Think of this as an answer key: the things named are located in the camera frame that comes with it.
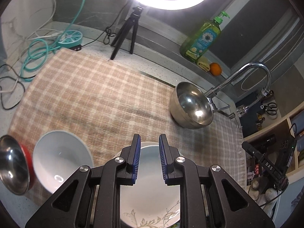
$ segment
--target metal bowl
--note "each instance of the metal bowl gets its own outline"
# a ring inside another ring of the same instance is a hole
[[[203,92],[189,82],[179,83],[169,104],[171,115],[182,127],[198,129],[208,126],[213,120],[213,112]]]
[[[10,135],[0,138],[0,178],[8,190],[16,195],[25,194],[34,180],[32,160],[27,148]]]

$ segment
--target teal round power strip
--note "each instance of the teal round power strip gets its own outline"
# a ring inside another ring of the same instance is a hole
[[[65,33],[65,38],[57,42],[57,46],[64,48],[72,48],[76,45],[81,45],[83,34],[80,31],[70,30]]]

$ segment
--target faucet spout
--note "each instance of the faucet spout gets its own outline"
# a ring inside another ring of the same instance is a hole
[[[229,85],[232,81],[240,77],[245,71],[251,68],[261,68],[266,72],[267,75],[267,84],[266,86],[261,90],[261,94],[259,97],[250,105],[248,106],[241,106],[237,108],[238,116],[243,116],[249,108],[251,108],[253,105],[255,105],[257,102],[259,102],[264,96],[266,96],[270,92],[270,85],[271,85],[271,73],[267,66],[264,63],[261,62],[249,62],[245,64],[243,67],[241,67],[239,70],[234,72],[232,75],[230,75],[225,81],[223,81],[221,84],[217,85],[214,88],[209,89],[207,92],[204,93],[206,98],[208,100],[214,98],[219,91],[221,91],[224,87]]]

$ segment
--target silver bolt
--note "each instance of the silver bolt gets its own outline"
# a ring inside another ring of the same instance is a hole
[[[88,167],[87,165],[83,165],[83,166],[81,166],[81,167],[79,168],[79,170],[80,170],[81,172],[86,172],[86,171],[89,170],[89,167]]]
[[[177,158],[176,158],[176,161],[179,162],[179,163],[184,163],[185,160],[186,160],[186,159],[185,159],[184,157],[177,157]]]
[[[117,158],[115,158],[115,162],[116,163],[122,163],[123,161],[124,161],[123,157],[117,157]]]
[[[211,167],[211,169],[212,169],[213,171],[220,171],[220,170],[221,170],[221,167],[215,164],[215,165],[213,165],[213,166]]]

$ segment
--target soap bottle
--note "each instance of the soap bottle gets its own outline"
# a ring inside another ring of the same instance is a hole
[[[230,18],[225,11],[222,11],[212,21],[205,21],[194,36],[187,38],[183,42],[179,49],[180,54],[193,63],[197,61],[221,33],[219,25],[223,22],[223,16]]]

